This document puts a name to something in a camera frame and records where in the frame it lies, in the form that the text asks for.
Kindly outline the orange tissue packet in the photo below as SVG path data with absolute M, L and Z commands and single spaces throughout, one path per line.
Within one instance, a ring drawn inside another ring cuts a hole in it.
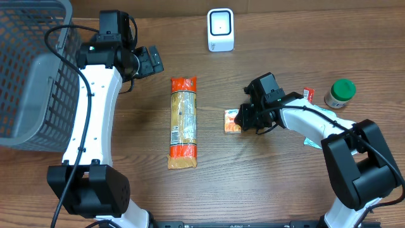
M 240 134 L 241 127 L 235 123 L 238 109 L 225 110 L 224 112 L 224 132 L 226 134 Z

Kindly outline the green lidded jar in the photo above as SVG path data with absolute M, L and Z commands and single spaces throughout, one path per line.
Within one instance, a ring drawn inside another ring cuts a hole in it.
M 337 80 L 324 96 L 324 102 L 331 108 L 343 108 L 356 94 L 356 86 L 349 79 Z

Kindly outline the teal snack pouch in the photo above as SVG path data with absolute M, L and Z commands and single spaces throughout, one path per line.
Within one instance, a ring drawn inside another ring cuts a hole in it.
M 314 105 L 314 109 L 317 109 L 318 111 L 324 111 L 325 113 L 327 113 L 327 115 L 337 117 L 337 114 L 335 112 L 328 110 L 328 109 L 321 108 L 317 105 Z M 313 142 L 311 139 L 309 139 L 307 137 L 305 138 L 303 144 L 307 145 L 307 146 L 311 146 L 313 148 L 321 149 L 321 146 L 319 144 L 316 144 L 315 142 Z

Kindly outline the thin red snack stick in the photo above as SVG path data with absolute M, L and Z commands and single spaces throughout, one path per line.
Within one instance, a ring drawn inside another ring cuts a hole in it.
M 305 87 L 303 89 L 303 97 L 307 99 L 310 103 L 313 102 L 313 97 L 315 95 L 315 90 L 310 87 Z

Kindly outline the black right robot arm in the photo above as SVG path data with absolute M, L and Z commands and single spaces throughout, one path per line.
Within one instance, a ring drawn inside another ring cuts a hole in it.
M 241 104 L 235 123 L 257 135 L 280 126 L 321 146 L 336 199 L 319 220 L 296 220 L 289 227 L 380 227 L 366 223 L 376 208 L 396 205 L 404 196 L 384 202 L 404 177 L 378 125 L 335 117 L 312 105 L 302 94 L 286 94 L 268 72 L 244 88 L 249 102 Z

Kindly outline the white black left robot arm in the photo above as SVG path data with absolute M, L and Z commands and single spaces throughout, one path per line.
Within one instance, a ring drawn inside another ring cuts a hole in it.
M 47 182 L 58 209 L 91 219 L 101 227 L 156 227 L 147 210 L 130 197 L 126 176 L 113 168 L 111 133 L 123 83 L 160 73 L 155 46 L 137 45 L 137 25 L 119 10 L 99 14 L 99 28 L 71 64 L 79 76 L 79 97 L 71 139 L 60 165 L 50 166 Z

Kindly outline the red snack package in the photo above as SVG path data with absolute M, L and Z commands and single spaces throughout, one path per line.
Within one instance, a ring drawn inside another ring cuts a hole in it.
M 197 167 L 197 78 L 172 78 L 168 168 L 195 167 Z

